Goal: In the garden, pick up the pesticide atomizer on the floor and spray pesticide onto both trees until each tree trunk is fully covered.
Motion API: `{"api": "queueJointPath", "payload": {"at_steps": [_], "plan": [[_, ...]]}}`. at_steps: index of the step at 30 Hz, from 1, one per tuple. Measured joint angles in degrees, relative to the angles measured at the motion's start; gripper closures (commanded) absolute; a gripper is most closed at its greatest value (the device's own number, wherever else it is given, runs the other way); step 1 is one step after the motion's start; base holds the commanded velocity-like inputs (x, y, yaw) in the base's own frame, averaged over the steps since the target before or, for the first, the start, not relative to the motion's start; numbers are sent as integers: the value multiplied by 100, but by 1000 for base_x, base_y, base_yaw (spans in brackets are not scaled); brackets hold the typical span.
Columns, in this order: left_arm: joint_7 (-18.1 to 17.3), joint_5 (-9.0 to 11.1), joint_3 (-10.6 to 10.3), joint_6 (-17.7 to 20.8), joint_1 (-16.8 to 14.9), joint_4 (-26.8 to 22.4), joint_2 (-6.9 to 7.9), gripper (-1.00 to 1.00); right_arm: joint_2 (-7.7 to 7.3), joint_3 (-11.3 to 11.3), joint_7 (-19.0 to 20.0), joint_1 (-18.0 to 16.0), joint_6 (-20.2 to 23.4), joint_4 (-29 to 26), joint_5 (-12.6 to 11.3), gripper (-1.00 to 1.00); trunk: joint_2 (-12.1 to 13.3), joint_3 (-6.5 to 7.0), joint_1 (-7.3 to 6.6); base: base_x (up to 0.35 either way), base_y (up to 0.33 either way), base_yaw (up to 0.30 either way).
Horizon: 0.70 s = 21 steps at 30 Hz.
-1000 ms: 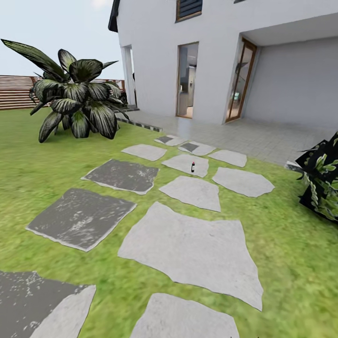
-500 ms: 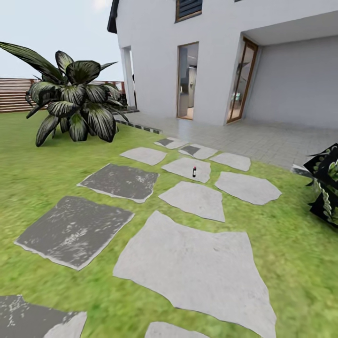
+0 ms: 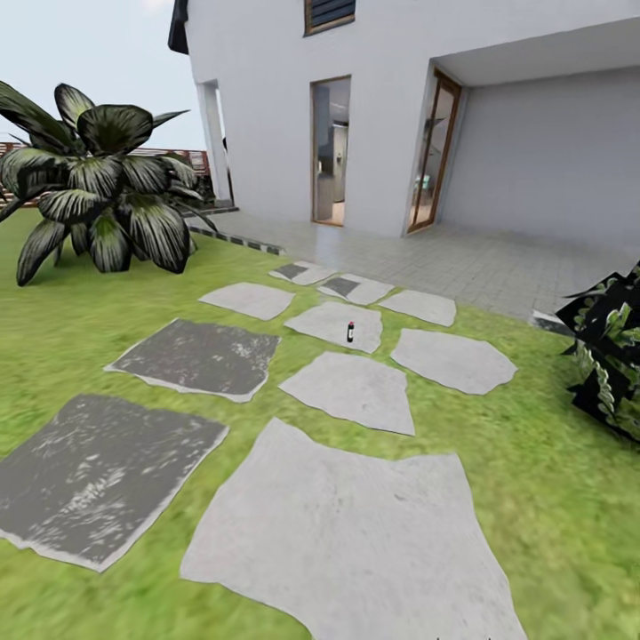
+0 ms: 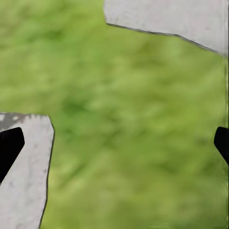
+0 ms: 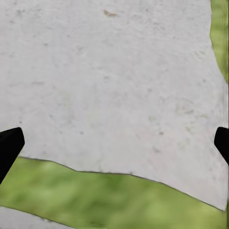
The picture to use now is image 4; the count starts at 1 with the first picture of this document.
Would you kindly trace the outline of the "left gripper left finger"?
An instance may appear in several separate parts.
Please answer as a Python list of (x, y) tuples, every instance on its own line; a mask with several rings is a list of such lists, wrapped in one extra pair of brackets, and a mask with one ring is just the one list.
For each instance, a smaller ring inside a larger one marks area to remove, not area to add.
[(0, 184), (25, 145), (21, 128), (0, 133)]

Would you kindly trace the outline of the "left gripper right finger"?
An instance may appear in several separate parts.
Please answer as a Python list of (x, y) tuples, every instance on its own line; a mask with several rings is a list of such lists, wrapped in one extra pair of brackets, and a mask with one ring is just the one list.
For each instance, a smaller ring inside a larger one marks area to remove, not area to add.
[(214, 145), (218, 151), (222, 154), (227, 164), (229, 165), (229, 129), (224, 127), (218, 127), (215, 133)]

